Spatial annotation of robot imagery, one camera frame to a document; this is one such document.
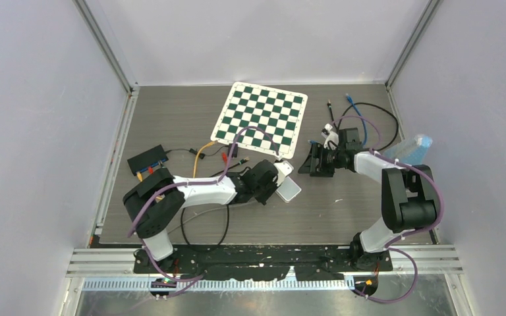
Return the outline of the white router box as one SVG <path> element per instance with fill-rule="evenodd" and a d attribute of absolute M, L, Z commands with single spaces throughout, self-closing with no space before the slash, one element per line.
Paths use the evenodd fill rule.
<path fill-rule="evenodd" d="M 301 187 L 289 176 L 284 179 L 282 184 L 277 188 L 276 194 L 285 202 L 290 203 L 299 193 Z"/>

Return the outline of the black network switch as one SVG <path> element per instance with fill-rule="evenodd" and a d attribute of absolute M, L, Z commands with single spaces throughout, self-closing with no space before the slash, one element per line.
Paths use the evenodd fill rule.
<path fill-rule="evenodd" d="M 131 173 L 136 176 L 138 172 L 144 172 L 149 167 L 156 167 L 168 161 L 167 154 L 162 145 L 157 145 L 127 160 Z"/>

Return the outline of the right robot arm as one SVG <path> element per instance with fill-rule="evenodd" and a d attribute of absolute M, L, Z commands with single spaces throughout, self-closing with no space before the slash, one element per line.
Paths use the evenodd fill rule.
<path fill-rule="evenodd" d="M 357 233 L 349 245 L 350 265 L 358 270 L 373 267 L 383 259 L 389 244 L 405 233 L 434 224 L 439 217 L 438 196 L 430 184 L 426 165 L 402 167 L 362 146 L 357 128 L 333 131 L 326 125 L 323 144 L 314 142 L 300 174 L 332 177 L 337 169 L 348 169 L 375 180 L 381 186 L 381 217 Z"/>

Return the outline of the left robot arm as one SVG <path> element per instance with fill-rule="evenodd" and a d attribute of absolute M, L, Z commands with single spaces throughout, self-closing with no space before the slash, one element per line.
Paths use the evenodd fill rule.
<path fill-rule="evenodd" d="M 176 256 L 166 228 L 180 209 L 242 204 L 251 199 L 265 205 L 292 171 L 293 166 L 286 161 L 272 163 L 266 159 L 243 173 L 210 178 L 185 178 L 159 169 L 123 197 L 132 221 L 129 234 L 136 233 L 143 241 L 153 267 L 161 273 L 169 272 Z"/>

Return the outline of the green white chessboard mat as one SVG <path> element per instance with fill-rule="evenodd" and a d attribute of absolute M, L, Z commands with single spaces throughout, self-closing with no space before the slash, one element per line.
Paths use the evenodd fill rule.
<path fill-rule="evenodd" d="M 258 84 L 234 82 L 215 123 L 210 140 L 231 145 L 236 135 L 241 149 L 291 159 L 295 155 L 308 96 Z"/>

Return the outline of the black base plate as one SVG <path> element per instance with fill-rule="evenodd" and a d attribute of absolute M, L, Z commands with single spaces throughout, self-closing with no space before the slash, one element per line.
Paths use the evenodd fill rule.
<path fill-rule="evenodd" d="M 152 263 L 144 250 L 134 252 L 136 274 L 166 273 L 203 280 L 282 280 L 294 272 L 297 280 L 338 280 L 343 273 L 392 271 L 389 252 L 363 254 L 337 245 L 176 245 L 174 252 Z"/>

